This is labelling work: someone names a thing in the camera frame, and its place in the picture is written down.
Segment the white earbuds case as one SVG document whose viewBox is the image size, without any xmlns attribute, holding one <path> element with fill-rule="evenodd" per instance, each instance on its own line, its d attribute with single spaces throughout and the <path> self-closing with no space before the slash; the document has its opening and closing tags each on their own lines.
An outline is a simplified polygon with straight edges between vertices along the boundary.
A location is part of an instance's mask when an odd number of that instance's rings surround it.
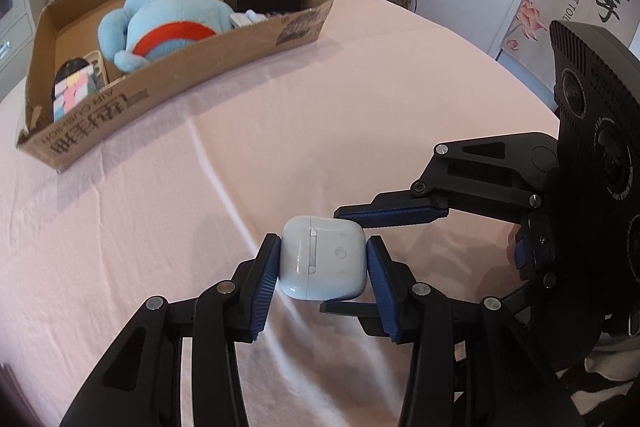
<svg viewBox="0 0 640 427">
<path fill-rule="evenodd" d="M 305 301 L 349 300 L 367 284 L 366 236 L 357 223 L 297 216 L 281 237 L 279 280 L 288 297 Z"/>
</svg>

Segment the pastel rubik's cube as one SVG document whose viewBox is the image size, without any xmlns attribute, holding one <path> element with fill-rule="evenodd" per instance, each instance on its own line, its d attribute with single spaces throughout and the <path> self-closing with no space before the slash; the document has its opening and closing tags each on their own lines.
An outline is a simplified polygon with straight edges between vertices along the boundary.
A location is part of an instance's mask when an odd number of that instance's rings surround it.
<svg viewBox="0 0 640 427">
<path fill-rule="evenodd" d="M 65 77 L 54 86 L 53 120 L 58 121 L 75 108 L 84 98 L 96 94 L 98 80 L 92 65 Z"/>
</svg>

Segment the black computer mouse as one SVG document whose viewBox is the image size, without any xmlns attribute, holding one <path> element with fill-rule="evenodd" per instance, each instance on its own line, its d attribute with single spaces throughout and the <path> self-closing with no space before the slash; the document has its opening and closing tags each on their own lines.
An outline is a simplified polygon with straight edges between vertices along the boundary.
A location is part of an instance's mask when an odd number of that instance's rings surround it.
<svg viewBox="0 0 640 427">
<path fill-rule="evenodd" d="M 83 57 L 70 58 L 58 69 L 54 77 L 54 82 L 58 83 L 68 76 L 73 75 L 74 72 L 78 72 L 78 70 L 84 69 L 89 65 L 90 63 Z"/>
</svg>

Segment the blue plush toy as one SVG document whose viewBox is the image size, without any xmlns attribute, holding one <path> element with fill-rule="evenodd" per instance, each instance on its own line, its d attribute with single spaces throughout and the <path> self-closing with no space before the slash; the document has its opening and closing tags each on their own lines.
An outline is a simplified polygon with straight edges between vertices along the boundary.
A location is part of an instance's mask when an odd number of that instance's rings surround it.
<svg viewBox="0 0 640 427">
<path fill-rule="evenodd" d="M 102 17 L 102 55 L 121 72 L 135 72 L 186 46 L 232 29 L 221 0 L 125 0 Z"/>
</svg>

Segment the beige phone case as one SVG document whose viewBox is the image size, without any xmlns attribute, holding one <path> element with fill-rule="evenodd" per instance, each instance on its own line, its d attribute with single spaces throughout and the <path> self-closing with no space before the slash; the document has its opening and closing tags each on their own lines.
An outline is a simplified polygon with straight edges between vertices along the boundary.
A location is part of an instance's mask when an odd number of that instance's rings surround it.
<svg viewBox="0 0 640 427">
<path fill-rule="evenodd" d="M 84 59 L 92 66 L 98 87 L 100 89 L 105 88 L 110 83 L 110 80 L 108 80 L 108 72 L 101 51 L 92 50 L 84 56 Z"/>
</svg>

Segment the pink tablecloth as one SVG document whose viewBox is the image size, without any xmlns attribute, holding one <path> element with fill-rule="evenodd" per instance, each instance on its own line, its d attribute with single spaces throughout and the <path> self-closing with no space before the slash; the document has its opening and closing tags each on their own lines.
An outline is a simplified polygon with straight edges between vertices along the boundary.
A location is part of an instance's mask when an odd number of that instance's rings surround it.
<svg viewBox="0 0 640 427">
<path fill-rule="evenodd" d="M 440 142 L 558 129 L 495 60 L 382 0 L 334 0 L 315 43 L 183 92 L 61 174 L 14 146 L 23 84 L 1 103 L 1 363 L 45 426 L 146 298 L 200 295 L 294 216 L 405 190 Z M 518 286 L 509 229 L 451 211 L 371 232 L 477 301 Z M 269 311 L 238 347 L 250 425 L 397 425 L 410 346 L 280 286 Z"/>
</svg>

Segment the grey filing cabinet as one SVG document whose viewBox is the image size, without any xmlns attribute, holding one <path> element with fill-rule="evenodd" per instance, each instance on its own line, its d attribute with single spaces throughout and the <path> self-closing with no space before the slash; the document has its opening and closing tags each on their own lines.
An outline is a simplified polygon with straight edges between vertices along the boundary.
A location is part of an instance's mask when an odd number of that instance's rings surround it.
<svg viewBox="0 0 640 427">
<path fill-rule="evenodd" d="M 47 2 L 1 0 L 1 98 L 5 98 L 26 75 L 38 17 Z"/>
</svg>

